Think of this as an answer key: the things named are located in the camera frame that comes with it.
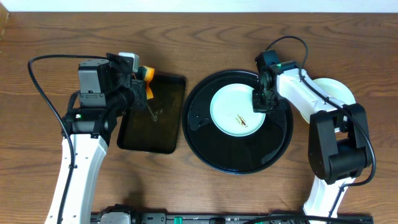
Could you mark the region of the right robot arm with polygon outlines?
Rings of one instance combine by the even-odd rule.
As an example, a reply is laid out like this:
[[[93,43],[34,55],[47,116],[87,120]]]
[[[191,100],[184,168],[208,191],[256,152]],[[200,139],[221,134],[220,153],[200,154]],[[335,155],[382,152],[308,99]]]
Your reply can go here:
[[[252,93],[254,112],[280,112],[291,102],[309,122],[308,161],[315,179],[303,211],[330,223],[346,189],[368,184],[376,173],[366,112],[358,103],[329,95],[301,64],[281,62],[274,50],[260,53],[255,63],[259,86]]]

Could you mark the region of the green and yellow sponge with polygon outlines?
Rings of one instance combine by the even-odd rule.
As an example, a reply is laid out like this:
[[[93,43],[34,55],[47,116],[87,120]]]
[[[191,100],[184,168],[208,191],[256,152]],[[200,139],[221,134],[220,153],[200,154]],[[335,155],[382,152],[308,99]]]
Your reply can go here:
[[[141,65],[138,68],[138,74],[142,77],[141,80],[143,80],[146,84],[146,98],[148,100],[153,99],[154,97],[154,94],[149,86],[154,77],[154,73],[155,69],[152,67]]]

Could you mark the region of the light blue plate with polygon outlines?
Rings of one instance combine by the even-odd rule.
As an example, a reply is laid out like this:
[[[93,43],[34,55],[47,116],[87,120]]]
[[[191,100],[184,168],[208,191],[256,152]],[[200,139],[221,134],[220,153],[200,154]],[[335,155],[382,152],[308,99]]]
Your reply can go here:
[[[252,106],[253,87],[233,83],[220,88],[212,97],[210,114],[213,123],[225,134],[244,137],[255,133],[266,119]]]
[[[338,80],[331,78],[317,78],[312,80],[312,82],[326,92],[327,95],[344,102],[346,105],[352,105],[356,103],[353,93],[347,86]]]

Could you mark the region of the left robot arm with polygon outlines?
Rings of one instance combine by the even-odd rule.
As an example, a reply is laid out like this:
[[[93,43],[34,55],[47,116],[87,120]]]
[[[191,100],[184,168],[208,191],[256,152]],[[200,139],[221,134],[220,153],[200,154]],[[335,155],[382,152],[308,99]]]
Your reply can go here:
[[[78,67],[80,89],[72,94],[62,141],[62,163],[46,223],[89,223],[96,180],[117,118],[145,107],[146,84],[133,76],[139,56],[120,52],[87,56]]]

